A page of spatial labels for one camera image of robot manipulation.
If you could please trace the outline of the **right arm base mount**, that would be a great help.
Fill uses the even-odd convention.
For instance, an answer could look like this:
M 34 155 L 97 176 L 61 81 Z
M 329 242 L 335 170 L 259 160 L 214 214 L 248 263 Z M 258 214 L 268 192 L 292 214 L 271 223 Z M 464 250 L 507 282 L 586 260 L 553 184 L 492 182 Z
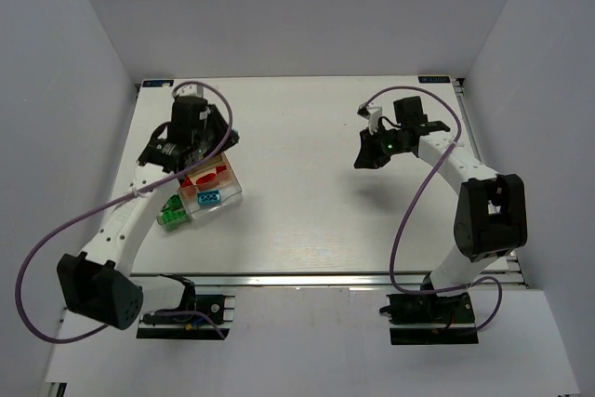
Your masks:
M 389 318 L 392 346 L 479 343 L 468 293 L 453 297 L 393 294 L 387 299 L 379 314 Z

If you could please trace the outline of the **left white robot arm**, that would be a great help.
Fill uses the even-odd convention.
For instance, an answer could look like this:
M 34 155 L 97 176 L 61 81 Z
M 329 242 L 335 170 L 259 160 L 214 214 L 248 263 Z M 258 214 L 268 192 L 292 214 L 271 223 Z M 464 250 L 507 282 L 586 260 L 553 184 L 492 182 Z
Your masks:
M 238 142 L 217 106 L 200 93 L 177 94 L 171 118 L 156 127 L 137 161 L 128 192 L 78 255 L 57 265 L 69 311 L 117 329 L 138 318 L 144 296 L 129 278 L 134 260 L 166 201 L 178 190 L 176 175 Z

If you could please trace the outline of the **long cyan lego brick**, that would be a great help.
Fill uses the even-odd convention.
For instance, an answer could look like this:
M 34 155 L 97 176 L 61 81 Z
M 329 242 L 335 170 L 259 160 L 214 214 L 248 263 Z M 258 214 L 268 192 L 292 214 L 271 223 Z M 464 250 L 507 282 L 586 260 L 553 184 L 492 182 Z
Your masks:
M 221 204 L 221 194 L 219 190 L 198 192 L 197 204 L 200 207 L 210 207 Z

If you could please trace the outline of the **long green lego brick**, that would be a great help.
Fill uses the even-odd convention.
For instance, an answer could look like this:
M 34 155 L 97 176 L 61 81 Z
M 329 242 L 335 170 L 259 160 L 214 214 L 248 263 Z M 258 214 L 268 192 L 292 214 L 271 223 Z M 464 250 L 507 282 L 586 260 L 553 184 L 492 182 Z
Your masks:
M 165 232 L 173 232 L 191 221 L 178 195 L 172 195 L 161 208 L 157 223 Z

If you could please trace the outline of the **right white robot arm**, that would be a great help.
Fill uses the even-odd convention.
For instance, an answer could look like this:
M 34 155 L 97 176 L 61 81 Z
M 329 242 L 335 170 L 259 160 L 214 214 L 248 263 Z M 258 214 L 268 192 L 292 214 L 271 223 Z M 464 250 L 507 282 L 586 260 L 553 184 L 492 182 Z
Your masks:
M 527 242 L 525 188 L 516 174 L 501 174 L 460 145 L 459 130 L 431 121 L 419 97 L 394 102 L 395 124 L 383 126 L 381 108 L 362 104 L 358 114 L 367 126 L 360 133 L 357 169 L 379 169 L 392 156 L 412 153 L 430 166 L 419 187 L 425 191 L 441 176 L 457 194 L 453 225 L 455 245 L 431 271 L 421 293 L 443 297 L 461 295 L 497 259 Z

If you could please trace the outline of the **curved red lego piece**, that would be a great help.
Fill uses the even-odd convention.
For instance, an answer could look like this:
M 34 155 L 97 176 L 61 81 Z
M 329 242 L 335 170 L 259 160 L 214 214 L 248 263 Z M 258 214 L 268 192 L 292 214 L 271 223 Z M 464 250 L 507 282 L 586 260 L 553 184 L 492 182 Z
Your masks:
M 194 183 L 196 185 L 206 185 L 210 182 L 215 181 L 217 176 L 218 176 L 218 174 L 214 171 L 208 172 L 208 173 L 203 173 L 201 176 L 196 177 L 196 179 L 194 180 Z

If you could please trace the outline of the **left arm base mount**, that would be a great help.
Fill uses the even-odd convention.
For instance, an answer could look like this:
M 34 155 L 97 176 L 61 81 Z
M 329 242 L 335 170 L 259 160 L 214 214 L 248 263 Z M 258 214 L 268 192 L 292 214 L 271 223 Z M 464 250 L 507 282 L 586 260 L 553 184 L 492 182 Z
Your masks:
M 138 339 L 224 340 L 231 330 L 235 295 L 179 275 L 138 278 L 143 304 Z

